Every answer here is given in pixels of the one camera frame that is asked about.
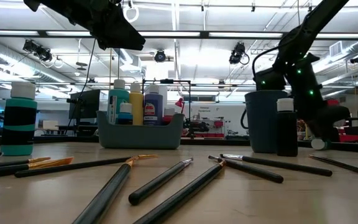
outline desk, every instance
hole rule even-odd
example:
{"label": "desk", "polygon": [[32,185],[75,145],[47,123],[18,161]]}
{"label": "desk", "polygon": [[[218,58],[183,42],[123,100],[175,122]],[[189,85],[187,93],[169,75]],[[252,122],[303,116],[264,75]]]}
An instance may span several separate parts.
{"label": "desk", "polygon": [[[93,161],[134,154],[158,153],[159,159],[137,161],[131,175],[105,216],[103,223],[133,223],[213,166],[209,154],[220,152],[276,159],[331,169],[332,177],[257,165],[284,176],[276,184],[226,167],[215,180],[173,214],[166,223],[315,224],[358,223],[358,174],[315,161],[300,148],[299,156],[254,155],[246,146],[180,146],[178,150],[114,150],[98,143],[62,142],[34,146],[33,157],[58,159],[75,156],[74,162]],[[358,166],[358,153],[314,152]],[[130,193],[178,161],[193,156],[191,164],[138,206],[131,206]],[[3,157],[13,161],[23,157]],[[0,223],[71,223],[87,206],[120,164],[45,174],[23,179],[0,177]]]}

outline black paintbrush handle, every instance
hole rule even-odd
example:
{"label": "black paintbrush handle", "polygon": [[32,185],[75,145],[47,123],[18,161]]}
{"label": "black paintbrush handle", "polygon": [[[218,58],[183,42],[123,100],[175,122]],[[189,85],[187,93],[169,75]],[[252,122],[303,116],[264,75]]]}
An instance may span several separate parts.
{"label": "black paintbrush handle", "polygon": [[316,159],[318,161],[321,161],[321,162],[326,162],[328,164],[332,164],[332,165],[342,167],[344,169],[347,169],[347,170],[350,170],[350,171],[358,173],[358,167],[354,167],[354,166],[351,166],[351,165],[348,165],[348,164],[345,164],[345,163],[342,163],[342,162],[338,162],[338,161],[335,161],[335,160],[332,160],[332,159],[328,159],[328,158],[325,158],[325,157],[318,157],[318,156],[313,156],[313,155],[309,155],[309,157],[312,158],[312,159]]}
{"label": "black paintbrush handle", "polygon": [[203,187],[210,183],[222,170],[219,164],[208,169],[205,173],[201,174],[195,180],[190,182],[184,188],[172,195],[166,201],[162,202],[159,206],[155,207],[149,213],[138,219],[134,224],[158,224],[162,223],[168,218],[176,209],[180,208],[192,196],[197,194]]}
{"label": "black paintbrush handle", "polygon": [[273,181],[273,182],[276,182],[279,184],[281,184],[284,181],[284,178],[282,176],[275,174],[273,172],[269,172],[267,170],[259,169],[259,168],[253,167],[253,166],[248,166],[248,165],[245,165],[245,164],[242,164],[240,162],[236,162],[236,161],[233,161],[230,159],[225,159],[225,161],[226,161],[226,165],[228,167],[232,167],[237,170],[244,171],[246,173],[261,177],[263,179],[267,179],[267,180],[270,180],[270,181]]}
{"label": "black paintbrush handle", "polygon": [[92,161],[92,162],[82,162],[77,164],[68,164],[56,167],[48,167],[42,169],[34,169],[34,170],[25,170],[15,173],[15,177],[30,177],[33,175],[41,175],[41,174],[50,174],[53,172],[60,172],[66,170],[73,170],[73,169],[82,169],[87,167],[94,167],[94,166],[103,166],[108,164],[116,164],[120,162],[125,162],[131,157],[120,157],[114,159],[105,159],[101,161]]}
{"label": "black paintbrush handle", "polygon": [[29,169],[29,165],[27,164],[0,167],[0,177],[5,175],[13,175],[18,171],[27,170],[27,169]]}
{"label": "black paintbrush handle", "polygon": [[135,192],[129,195],[129,202],[132,205],[138,205],[146,199],[149,195],[159,189],[163,184],[168,182],[172,177],[176,176],[181,170],[185,168],[185,164],[183,162],[179,162],[169,170],[165,171],[158,177],[151,180],[149,183],[143,185],[143,187],[137,189]]}
{"label": "black paintbrush handle", "polygon": [[246,162],[262,164],[262,165],[266,165],[266,166],[279,167],[279,168],[283,168],[283,169],[308,172],[310,174],[323,175],[326,177],[330,177],[333,175],[333,172],[331,170],[317,168],[317,167],[303,166],[303,165],[298,165],[298,164],[291,164],[291,163],[287,163],[287,162],[271,161],[268,159],[256,159],[256,158],[251,158],[251,157],[247,157],[247,156],[243,156],[242,160],[246,161]]}
{"label": "black paintbrush handle", "polygon": [[21,165],[21,164],[28,164],[29,160],[23,160],[23,161],[13,161],[13,162],[0,162],[0,167],[3,166],[16,166],[16,165]]}
{"label": "black paintbrush handle", "polygon": [[112,204],[112,201],[121,190],[122,186],[125,184],[130,171],[131,166],[128,164],[123,164],[73,223],[99,223]]}

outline paint bottle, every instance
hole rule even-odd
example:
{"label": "paint bottle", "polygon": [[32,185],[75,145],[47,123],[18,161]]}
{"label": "paint bottle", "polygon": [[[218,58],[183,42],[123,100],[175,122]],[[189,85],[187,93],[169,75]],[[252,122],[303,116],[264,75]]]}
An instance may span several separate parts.
{"label": "paint bottle", "polygon": [[172,117],[175,114],[174,108],[165,108],[164,117],[162,118],[162,125],[168,125],[172,121]]}
{"label": "paint bottle", "polygon": [[143,124],[156,126],[162,124],[163,96],[159,94],[160,87],[151,84],[150,93],[144,96]]}
{"label": "paint bottle", "polygon": [[4,156],[32,154],[37,117],[35,85],[12,82],[11,98],[6,100],[1,152]]}
{"label": "paint bottle", "polygon": [[143,125],[143,94],[139,83],[131,84],[129,103],[132,104],[133,125]]}
{"label": "paint bottle", "polygon": [[132,104],[121,103],[119,107],[120,109],[116,124],[132,125],[134,120],[134,117],[132,115]]}
{"label": "paint bottle", "polygon": [[296,113],[293,110],[291,98],[277,100],[277,155],[298,155]]}
{"label": "paint bottle", "polygon": [[125,90],[125,81],[116,79],[114,89],[109,91],[107,119],[109,124],[116,124],[120,104],[129,101],[129,93]]}

